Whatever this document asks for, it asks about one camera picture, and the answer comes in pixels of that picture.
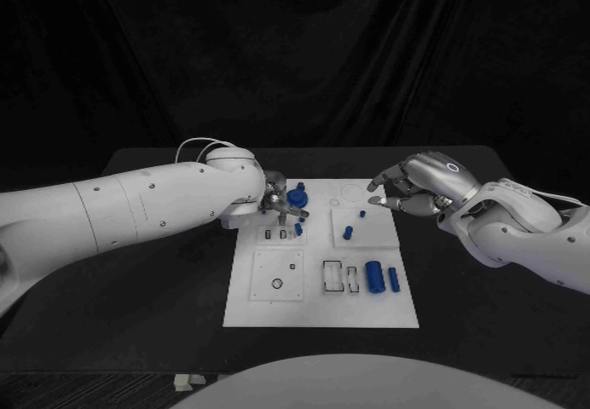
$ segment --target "blue object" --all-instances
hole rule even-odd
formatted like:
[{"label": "blue object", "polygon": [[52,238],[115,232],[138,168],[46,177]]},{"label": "blue object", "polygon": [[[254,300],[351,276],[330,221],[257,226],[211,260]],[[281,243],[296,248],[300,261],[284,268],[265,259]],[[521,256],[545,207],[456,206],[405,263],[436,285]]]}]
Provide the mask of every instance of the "blue object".
[{"label": "blue object", "polygon": [[287,192],[287,202],[300,209],[307,205],[307,193],[303,189],[293,189]]},{"label": "blue object", "polygon": [[369,292],[378,294],[385,291],[384,273],[381,271],[379,262],[366,262],[366,282],[369,284]]},{"label": "blue object", "polygon": [[346,226],[345,235],[342,237],[345,238],[345,240],[349,240],[352,236],[353,236],[353,228],[352,226]]},{"label": "blue object", "polygon": [[397,281],[397,272],[395,272],[395,268],[391,267],[388,269],[389,272],[389,279],[391,279],[391,291],[392,292],[400,292],[400,283]]}]

